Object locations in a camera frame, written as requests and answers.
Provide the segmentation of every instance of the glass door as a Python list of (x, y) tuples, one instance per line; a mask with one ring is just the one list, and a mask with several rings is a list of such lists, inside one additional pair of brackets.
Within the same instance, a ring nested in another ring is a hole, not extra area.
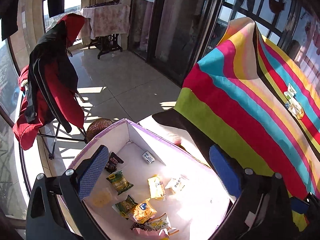
[(132, 0), (129, 49), (182, 85), (214, 0)]
[(151, 18), (155, 0), (133, 0), (130, 49), (147, 59)]
[(182, 84), (196, 47), (206, 0), (164, 0), (151, 63)]

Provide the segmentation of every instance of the rainbow striped blanket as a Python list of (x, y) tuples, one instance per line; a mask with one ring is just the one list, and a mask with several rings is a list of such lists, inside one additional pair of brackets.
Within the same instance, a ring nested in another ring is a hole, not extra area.
[[(304, 115), (288, 110), (289, 84)], [(255, 22), (229, 23), (218, 46), (192, 68), (175, 110), (257, 174), (279, 172), (289, 196), (320, 197), (320, 99), (297, 65)], [(293, 214), (299, 229), (302, 215)]]

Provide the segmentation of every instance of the blue foam pad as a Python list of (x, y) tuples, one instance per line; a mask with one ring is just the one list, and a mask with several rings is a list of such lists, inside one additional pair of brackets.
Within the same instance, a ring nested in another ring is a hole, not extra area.
[(80, 200), (90, 195), (94, 185), (96, 184), (100, 174), (109, 160), (109, 150), (107, 147), (99, 147), (95, 159), (79, 179), (78, 195)]
[(241, 194), (240, 178), (224, 158), (222, 149), (217, 145), (211, 146), (209, 150), (209, 159), (228, 191), (228, 194), (238, 198)]
[(296, 198), (290, 198), (291, 209), (299, 214), (305, 214), (309, 209), (309, 204)]

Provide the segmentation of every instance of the snack bag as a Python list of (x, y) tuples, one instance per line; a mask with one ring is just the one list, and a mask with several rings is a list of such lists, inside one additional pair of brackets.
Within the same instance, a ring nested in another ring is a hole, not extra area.
[(155, 231), (151, 229), (133, 228), (131, 230), (135, 235), (148, 240), (169, 240), (169, 233), (167, 229)]
[(149, 198), (144, 202), (135, 206), (127, 216), (134, 222), (139, 224), (145, 223), (148, 219), (150, 219), (153, 215), (157, 213), (157, 211), (149, 204)]
[(110, 153), (109, 160), (104, 169), (109, 173), (113, 173), (117, 170), (118, 163), (124, 163), (124, 161), (118, 155), (112, 152)]
[(126, 214), (136, 205), (138, 205), (138, 203), (135, 203), (134, 199), (130, 195), (128, 195), (126, 200), (113, 205), (112, 208), (128, 220), (129, 217)]
[(133, 187), (122, 174), (122, 170), (116, 171), (107, 177), (107, 180), (118, 191), (118, 195)]
[(151, 229), (151, 230), (167, 229), (169, 235), (179, 232), (177, 228), (171, 227), (168, 215), (166, 213), (164, 213), (161, 217), (149, 219), (144, 224), (144, 228)]
[(172, 178), (165, 188), (171, 188), (173, 194), (176, 194), (181, 191), (187, 183), (188, 179), (181, 175), (180, 177)]
[(165, 190), (163, 182), (158, 175), (148, 179), (151, 198), (165, 200)]
[(161, 217), (150, 219), (148, 222), (146, 222), (145, 228), (161, 230), (165, 228), (171, 228), (171, 225), (167, 214), (164, 213)]

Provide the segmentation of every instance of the metal bolt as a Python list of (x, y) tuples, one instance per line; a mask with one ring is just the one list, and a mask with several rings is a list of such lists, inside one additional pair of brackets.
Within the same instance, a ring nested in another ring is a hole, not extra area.
[(71, 176), (75, 171), (73, 169), (66, 170), (66, 175)]
[(277, 179), (281, 179), (282, 178), (282, 175), (279, 172), (276, 172), (275, 176), (276, 176)]
[(43, 174), (43, 173), (40, 173), (40, 174), (37, 175), (37, 179), (42, 179), (43, 176), (44, 176), (44, 174)]
[(253, 174), (253, 170), (250, 169), (250, 168), (246, 168), (246, 169), (244, 170), (244, 173), (247, 174), (247, 175), (252, 175), (252, 174)]

